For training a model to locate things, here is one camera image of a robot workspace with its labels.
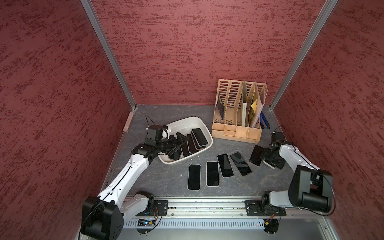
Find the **right aluminium corner post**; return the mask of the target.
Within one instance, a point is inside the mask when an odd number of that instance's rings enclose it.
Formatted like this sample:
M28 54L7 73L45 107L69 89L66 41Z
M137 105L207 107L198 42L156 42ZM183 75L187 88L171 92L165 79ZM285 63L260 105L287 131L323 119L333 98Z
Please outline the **right aluminium corner post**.
M283 96L283 93L287 89L295 73L297 72L301 63L305 59L307 53L311 49L313 43L315 42L316 38L318 37L319 33L321 32L323 26L325 25L326 21L328 20L329 16L331 15L337 3L338 3L338 0L325 1L307 37L305 38L300 50L298 51L291 67L289 68L286 76L284 77L281 85L279 86L275 96L271 101L271 104L270 104L271 111L274 111L274 109L276 108L278 102Z

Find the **aluminium front rail frame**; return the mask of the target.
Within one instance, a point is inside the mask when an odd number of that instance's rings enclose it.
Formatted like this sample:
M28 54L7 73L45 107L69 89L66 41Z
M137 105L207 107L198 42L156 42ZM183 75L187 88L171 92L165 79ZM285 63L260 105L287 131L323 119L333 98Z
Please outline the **aluminium front rail frame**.
M154 200L169 201L166 216L149 216ZM324 216L300 209L285 209L287 213L285 217L248 217L244 201L259 200L205 197L155 198L151 196L148 209L125 220L123 229L134 229L141 235L154 232L154 230L168 229L261 230L273 235L282 229L281 221L283 219L301 219L319 224L320 232L326 240L339 239L331 220Z

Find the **beige plastic desk organizer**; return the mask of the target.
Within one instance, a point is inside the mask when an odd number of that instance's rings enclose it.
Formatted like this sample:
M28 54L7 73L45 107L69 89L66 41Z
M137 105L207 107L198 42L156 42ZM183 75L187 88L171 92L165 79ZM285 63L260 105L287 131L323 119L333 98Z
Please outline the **beige plastic desk organizer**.
M212 136L218 139L257 144L261 140L262 128L260 119L257 128L250 127L253 115L250 115L254 101L255 82L247 83L247 114L246 126L242 127L242 90L243 81L219 79L217 96L220 95L224 104L225 119L221 120L217 106L214 111Z

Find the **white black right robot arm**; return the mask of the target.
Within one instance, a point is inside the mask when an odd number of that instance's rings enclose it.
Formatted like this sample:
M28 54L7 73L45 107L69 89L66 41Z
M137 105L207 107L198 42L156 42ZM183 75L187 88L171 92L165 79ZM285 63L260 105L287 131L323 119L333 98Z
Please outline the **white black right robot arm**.
M264 161L285 161L294 175L285 191L266 191L261 198L264 211L297 208L320 216L329 216L336 209L333 175L310 162L293 143L275 140Z

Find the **pink block at wall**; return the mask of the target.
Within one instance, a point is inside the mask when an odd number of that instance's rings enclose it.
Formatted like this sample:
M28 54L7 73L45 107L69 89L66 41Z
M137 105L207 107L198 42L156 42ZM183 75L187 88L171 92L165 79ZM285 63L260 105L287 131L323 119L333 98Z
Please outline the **pink block at wall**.
M132 121L133 121L134 115L135 115L134 112L130 112L130 113L129 113L128 118L127 118L127 121L126 121L126 123L125 123L125 125L124 125L124 128L123 128L123 132L124 132L124 133L127 133L127 132L128 132L128 130L129 130L129 128L130 128L130 125L131 125L131 123L132 123Z

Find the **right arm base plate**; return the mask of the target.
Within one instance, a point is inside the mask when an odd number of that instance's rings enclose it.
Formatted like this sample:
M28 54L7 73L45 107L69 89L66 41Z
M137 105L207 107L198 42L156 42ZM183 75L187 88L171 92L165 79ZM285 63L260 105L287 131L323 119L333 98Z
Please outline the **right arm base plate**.
M262 201L244 201L248 217L285 217L287 215L284 208L263 204Z

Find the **aluminium corner post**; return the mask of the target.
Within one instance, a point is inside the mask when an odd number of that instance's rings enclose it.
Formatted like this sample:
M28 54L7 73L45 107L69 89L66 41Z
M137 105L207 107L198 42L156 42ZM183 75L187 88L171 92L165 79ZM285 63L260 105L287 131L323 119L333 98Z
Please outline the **aluminium corner post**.
M126 82L126 79L123 75L123 72L119 66L119 63L115 57L115 54L112 50L112 47L108 41L108 38L105 34L105 31L103 30L103 27L101 25L101 22L97 16L96 10L92 4L92 1L90 0L81 0L82 6L91 22L91 25L104 49L104 52L110 62L110 65L112 69L114 70L114 73L122 87L122 90L129 101L129 104L131 106L131 109L133 112L137 111L137 103L134 100L133 94Z
M301 63L305 59L307 53L311 49L313 43L315 42L316 38L318 37L319 33L321 32L323 26L325 25L326 21L328 20L329 16L331 15L337 3L338 3L338 0L325 1L307 37L305 38L300 50L298 51L291 67L289 68L286 76L284 77L281 85L279 86L275 96L271 101L271 104L270 104L271 111L274 111L274 109L276 108L278 102L283 96L283 93L287 89L295 73L297 72Z

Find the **dark blue booklet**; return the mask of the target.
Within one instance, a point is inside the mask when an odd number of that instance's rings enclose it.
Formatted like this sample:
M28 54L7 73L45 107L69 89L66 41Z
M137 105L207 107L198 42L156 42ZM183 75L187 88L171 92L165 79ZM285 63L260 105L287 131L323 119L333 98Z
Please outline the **dark blue booklet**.
M223 101L220 97L220 95L218 94L218 97L217 97L217 103L216 103L216 106L217 106L217 109L219 111L219 114L220 114L220 117L221 117L221 120L224 120L225 119L225 114L224 114L224 104L223 104Z

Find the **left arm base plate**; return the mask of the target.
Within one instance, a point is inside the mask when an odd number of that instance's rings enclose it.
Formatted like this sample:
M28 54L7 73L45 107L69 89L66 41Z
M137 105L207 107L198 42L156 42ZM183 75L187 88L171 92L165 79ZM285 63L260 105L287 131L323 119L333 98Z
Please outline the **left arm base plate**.
M168 213L168 200L154 200L154 205L149 213L149 216L166 216Z

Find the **left aluminium corner post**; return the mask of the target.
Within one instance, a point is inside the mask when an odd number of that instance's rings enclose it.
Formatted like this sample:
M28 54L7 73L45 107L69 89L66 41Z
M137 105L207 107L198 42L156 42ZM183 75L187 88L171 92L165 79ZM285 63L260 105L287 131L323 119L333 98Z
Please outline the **left aluminium corner post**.
M105 31L103 30L103 27L101 25L101 22L97 16L96 10L92 4L92 1L90 0L81 0L82 6L91 22L91 25L104 49L104 52L110 62L110 65L112 69L114 70L114 73L122 87L122 90L129 101L129 104L131 106L131 109L133 112L137 111L137 103L134 100L133 94L126 82L126 79L123 75L123 72L119 66L119 63L115 57L115 54L112 50L112 47L108 41L108 38L105 34Z

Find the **yellow paper envelope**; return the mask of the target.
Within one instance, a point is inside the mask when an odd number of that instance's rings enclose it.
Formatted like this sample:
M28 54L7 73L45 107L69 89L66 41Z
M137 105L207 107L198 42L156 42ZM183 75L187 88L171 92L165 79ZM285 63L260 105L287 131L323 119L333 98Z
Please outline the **yellow paper envelope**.
M252 115L256 114L256 112L257 112L257 105L258 105L258 100L256 99L251 104L250 114L252 114Z

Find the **beige file folder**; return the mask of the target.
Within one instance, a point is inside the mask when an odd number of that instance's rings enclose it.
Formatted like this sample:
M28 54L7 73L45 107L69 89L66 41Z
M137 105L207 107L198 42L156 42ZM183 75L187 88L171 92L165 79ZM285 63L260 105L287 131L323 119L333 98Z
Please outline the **beige file folder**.
M246 114L247 114L247 83L243 81L242 90L242 127L246 126Z

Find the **white plastic storage box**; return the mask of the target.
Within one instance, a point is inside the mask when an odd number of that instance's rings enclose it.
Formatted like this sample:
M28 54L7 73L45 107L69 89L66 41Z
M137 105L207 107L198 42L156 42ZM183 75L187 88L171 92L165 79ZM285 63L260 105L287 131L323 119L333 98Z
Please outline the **white plastic storage box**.
M208 127L198 117L189 117L189 118L181 119L181 120L175 121L173 123L169 123L169 124L167 124L167 126L171 129L170 135L176 134L177 132L180 132L183 135L191 134L192 129L200 128L202 130L205 138L208 141L208 145L206 148L200 150L197 153L193 153L187 157L184 157L182 155L182 157L179 160L172 160L167 155L159 155L160 161L166 165L174 165L177 163L181 163L182 161L186 161L186 160L195 158L199 154L207 151L213 145L213 138L212 138L211 133L209 132Z

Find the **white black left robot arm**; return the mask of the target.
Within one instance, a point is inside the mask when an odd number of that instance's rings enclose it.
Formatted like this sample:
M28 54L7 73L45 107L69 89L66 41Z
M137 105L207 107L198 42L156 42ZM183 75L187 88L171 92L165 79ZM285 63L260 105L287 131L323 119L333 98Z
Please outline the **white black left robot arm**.
M147 139L131 151L130 159L123 170L97 197L88 197L83 204L80 235L95 240L116 240L129 220L148 209L151 195L137 193L128 203L124 200L138 179L158 154L173 154L188 141L177 133L167 139Z

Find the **black phone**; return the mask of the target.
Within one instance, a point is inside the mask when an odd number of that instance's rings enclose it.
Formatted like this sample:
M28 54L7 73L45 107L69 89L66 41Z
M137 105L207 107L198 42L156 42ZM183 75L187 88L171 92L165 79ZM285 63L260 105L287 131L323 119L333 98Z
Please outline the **black phone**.
M242 154L240 152L236 152L234 154L230 155L230 158L234 162L235 166L237 167L240 174L244 177L248 174L252 173L251 168L243 158Z
M217 156L221 173L223 178L229 178L234 176L232 165L230 163L229 156L227 154L221 154Z

